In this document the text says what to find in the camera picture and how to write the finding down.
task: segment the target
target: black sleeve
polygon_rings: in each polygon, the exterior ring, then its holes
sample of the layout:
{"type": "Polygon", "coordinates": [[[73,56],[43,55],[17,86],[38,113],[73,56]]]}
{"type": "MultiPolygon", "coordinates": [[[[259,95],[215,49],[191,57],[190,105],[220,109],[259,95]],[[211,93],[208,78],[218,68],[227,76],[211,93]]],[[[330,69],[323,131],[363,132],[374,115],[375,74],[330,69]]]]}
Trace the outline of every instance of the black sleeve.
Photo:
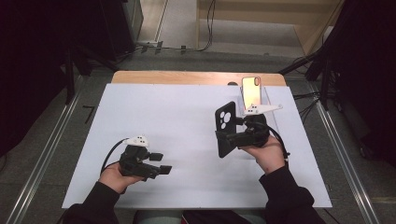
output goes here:
{"type": "Polygon", "coordinates": [[[297,185],[287,167],[263,175],[260,183],[268,195],[264,210],[267,224],[325,223],[312,207],[314,198],[311,193],[297,185]]]}
{"type": "Polygon", "coordinates": [[[114,205],[120,195],[110,187],[96,182],[82,204],[73,204],[64,213],[63,224],[119,223],[114,213],[114,205]]]}

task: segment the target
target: metal rail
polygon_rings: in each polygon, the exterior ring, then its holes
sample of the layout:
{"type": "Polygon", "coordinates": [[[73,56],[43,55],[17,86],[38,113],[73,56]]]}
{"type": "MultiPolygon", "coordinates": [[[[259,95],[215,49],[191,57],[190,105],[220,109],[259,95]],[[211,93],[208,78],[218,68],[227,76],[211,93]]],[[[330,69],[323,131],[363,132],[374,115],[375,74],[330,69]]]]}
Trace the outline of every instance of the metal rail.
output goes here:
{"type": "Polygon", "coordinates": [[[45,145],[40,158],[35,164],[35,168],[30,174],[28,180],[26,181],[23,189],[18,197],[17,202],[12,209],[11,214],[8,217],[7,223],[21,223],[24,215],[30,205],[30,202],[33,200],[35,196],[35,192],[41,182],[41,179],[44,176],[44,173],[47,170],[48,165],[50,164],[50,160],[55,152],[56,147],[64,133],[64,128],[66,127],[68,121],[70,120],[71,115],[76,107],[78,98],[81,94],[81,90],[83,85],[85,84],[86,78],[79,76],[77,80],[77,92],[73,97],[72,101],[69,105],[64,107],[61,116],[59,117],[50,137],[45,145]]]}
{"type": "MultiPolygon", "coordinates": [[[[311,91],[318,91],[318,88],[308,82],[309,88],[311,91]]],[[[320,102],[317,103],[318,112],[323,121],[323,124],[326,128],[327,133],[330,136],[332,141],[332,145],[334,147],[335,154],[338,157],[338,160],[341,163],[341,167],[344,170],[346,175],[346,180],[349,183],[349,186],[352,190],[352,193],[355,197],[355,200],[361,210],[361,214],[366,223],[380,223],[373,205],[371,203],[370,197],[367,195],[366,189],[364,188],[361,180],[359,179],[358,174],[350,160],[347,151],[344,147],[344,144],[341,140],[340,135],[335,129],[334,123],[332,122],[332,117],[329,111],[326,111],[320,102]]]]}

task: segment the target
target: phone with gold back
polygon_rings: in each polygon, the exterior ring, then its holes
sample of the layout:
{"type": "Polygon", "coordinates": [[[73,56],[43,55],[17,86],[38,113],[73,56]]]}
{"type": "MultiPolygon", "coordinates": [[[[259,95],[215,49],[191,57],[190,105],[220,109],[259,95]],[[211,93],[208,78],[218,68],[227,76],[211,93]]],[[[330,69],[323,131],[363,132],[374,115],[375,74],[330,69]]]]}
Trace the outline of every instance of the phone with gold back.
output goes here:
{"type": "Polygon", "coordinates": [[[245,109],[248,109],[252,104],[260,105],[262,103],[262,81],[260,77],[242,78],[242,97],[245,109]]]}

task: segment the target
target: person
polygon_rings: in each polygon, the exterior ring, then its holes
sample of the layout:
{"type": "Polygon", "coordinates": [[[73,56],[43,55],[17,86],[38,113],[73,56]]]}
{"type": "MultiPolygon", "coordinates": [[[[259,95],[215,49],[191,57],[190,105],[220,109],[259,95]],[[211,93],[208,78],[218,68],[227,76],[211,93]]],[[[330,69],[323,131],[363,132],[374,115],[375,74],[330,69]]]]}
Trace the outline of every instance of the person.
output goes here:
{"type": "MultiPolygon", "coordinates": [[[[268,196],[268,202],[263,210],[263,217],[267,224],[325,223],[312,207],[314,198],[310,192],[299,187],[295,182],[286,166],[281,145],[276,138],[270,136],[263,147],[250,146],[241,147],[241,149],[253,156],[264,171],[259,181],[268,196]]],[[[65,212],[64,224],[118,223],[114,205],[120,193],[140,180],[142,177],[139,176],[122,176],[118,163],[108,166],[84,203],[73,204],[65,212]]],[[[250,223],[231,210],[186,210],[182,213],[189,224],[250,223]]]]}

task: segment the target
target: white tabletop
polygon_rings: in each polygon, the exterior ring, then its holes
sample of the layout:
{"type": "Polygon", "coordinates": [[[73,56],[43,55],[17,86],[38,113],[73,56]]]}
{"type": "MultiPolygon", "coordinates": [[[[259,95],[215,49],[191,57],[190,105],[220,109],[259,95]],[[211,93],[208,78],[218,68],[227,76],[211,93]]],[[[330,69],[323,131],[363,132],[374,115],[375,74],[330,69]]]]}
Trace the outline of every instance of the white tabletop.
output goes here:
{"type": "MultiPolygon", "coordinates": [[[[265,87],[272,105],[283,108],[265,114],[290,152],[290,170],[297,183],[310,190],[315,207],[331,207],[312,148],[288,87],[265,87]]],[[[237,86],[108,84],[64,199],[63,208],[82,203],[97,181],[108,151],[121,139],[144,134],[148,151],[163,154],[155,166],[173,166],[130,186],[117,207],[133,209],[263,208],[268,201],[258,179],[259,165],[235,149],[218,156],[215,111],[235,101],[237,86]]],[[[120,145],[108,163],[124,151],[120,145]]]]}

